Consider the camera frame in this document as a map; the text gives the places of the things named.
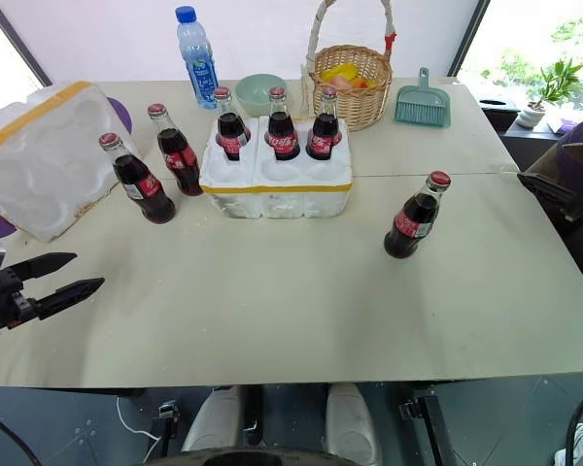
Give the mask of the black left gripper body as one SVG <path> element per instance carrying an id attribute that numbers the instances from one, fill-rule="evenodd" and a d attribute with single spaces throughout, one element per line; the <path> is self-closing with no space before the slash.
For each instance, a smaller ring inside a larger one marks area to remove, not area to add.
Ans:
<path id="1" fill-rule="evenodd" d="M 13 329 L 37 317 L 36 301 L 22 295 L 23 282 L 33 277 L 29 266 L 0 270 L 0 329 Z"/>

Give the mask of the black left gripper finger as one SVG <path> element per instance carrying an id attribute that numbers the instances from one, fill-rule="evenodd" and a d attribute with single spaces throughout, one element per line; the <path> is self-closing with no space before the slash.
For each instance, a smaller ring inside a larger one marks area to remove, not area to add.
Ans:
<path id="1" fill-rule="evenodd" d="M 73 252 L 45 253 L 11 265 L 8 268 L 8 278 L 21 283 L 30 279 L 38 279 L 56 272 L 76 257 L 77 255 Z"/>
<path id="2" fill-rule="evenodd" d="M 85 301 L 103 283 L 104 278 L 80 280 L 56 290 L 53 294 L 38 300 L 33 305 L 35 314 L 39 320 L 54 316 L 72 306 Z"/>

